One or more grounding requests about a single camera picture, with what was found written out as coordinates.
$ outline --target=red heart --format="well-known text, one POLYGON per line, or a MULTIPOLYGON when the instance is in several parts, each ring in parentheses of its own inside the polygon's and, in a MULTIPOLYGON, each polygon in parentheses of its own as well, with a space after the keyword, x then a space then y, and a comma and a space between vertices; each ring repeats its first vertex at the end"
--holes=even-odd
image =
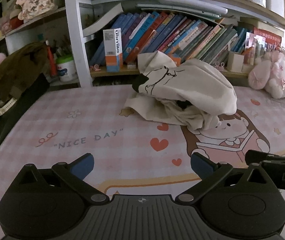
POLYGON ((255 106, 260 106, 260 102, 255 100, 255 99, 250 99, 250 101, 255 105, 255 106))
POLYGON ((166 149, 168 147, 168 141, 166 139, 163 139, 159 141, 157 138, 152 138, 150 141, 151 147, 156 151, 159 152, 163 149, 166 149))
POLYGON ((180 166, 180 164, 181 164, 181 159, 177 159, 177 160, 173 159, 171 162, 172 162, 172 164, 175 165, 175 166, 180 166))
POLYGON ((160 131, 168 131, 169 125, 166 124, 166 123, 163 123, 162 125, 158 125, 157 129, 160 130, 160 131))

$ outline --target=white box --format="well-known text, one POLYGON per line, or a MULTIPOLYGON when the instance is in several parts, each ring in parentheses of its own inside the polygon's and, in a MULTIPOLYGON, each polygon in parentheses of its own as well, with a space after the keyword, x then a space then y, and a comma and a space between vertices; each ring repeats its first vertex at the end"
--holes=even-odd
POLYGON ((121 29, 104 30, 107 72, 119 72, 123 67, 121 29))
POLYGON ((227 70, 241 72, 244 63, 244 55, 230 51, 228 56, 227 70))
POLYGON ((266 0, 266 8, 284 17, 284 0, 266 0))

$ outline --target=toothpaste box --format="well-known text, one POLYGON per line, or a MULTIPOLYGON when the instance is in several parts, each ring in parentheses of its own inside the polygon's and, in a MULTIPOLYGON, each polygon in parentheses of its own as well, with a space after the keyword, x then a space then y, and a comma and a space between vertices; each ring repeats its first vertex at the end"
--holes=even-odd
POLYGON ((118 72, 123 67, 121 28, 104 30, 107 72, 118 72))

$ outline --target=pink checkered sheet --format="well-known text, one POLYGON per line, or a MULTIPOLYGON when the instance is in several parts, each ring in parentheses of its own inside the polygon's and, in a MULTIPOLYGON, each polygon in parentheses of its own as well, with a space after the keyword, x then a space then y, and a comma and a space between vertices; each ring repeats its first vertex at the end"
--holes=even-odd
POLYGON ((110 197, 171 194, 173 198, 200 181, 190 167, 193 151, 234 167, 245 167, 248 149, 285 155, 285 99, 274 100, 263 91, 243 87, 235 91, 237 113, 225 117, 215 130, 198 135, 123 109, 133 93, 131 86, 47 93, 0 147, 0 199, 26 163, 50 168, 87 152, 93 154, 95 165, 84 181, 110 197))

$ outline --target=white strap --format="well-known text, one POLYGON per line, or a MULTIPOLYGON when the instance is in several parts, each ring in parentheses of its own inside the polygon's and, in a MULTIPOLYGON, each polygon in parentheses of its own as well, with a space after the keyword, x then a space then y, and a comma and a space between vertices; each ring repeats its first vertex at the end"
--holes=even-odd
POLYGON ((12 98, 8 101, 7 104, 5 104, 2 108, 0 108, 0 116, 2 116, 4 113, 6 113, 15 103, 17 99, 12 98))

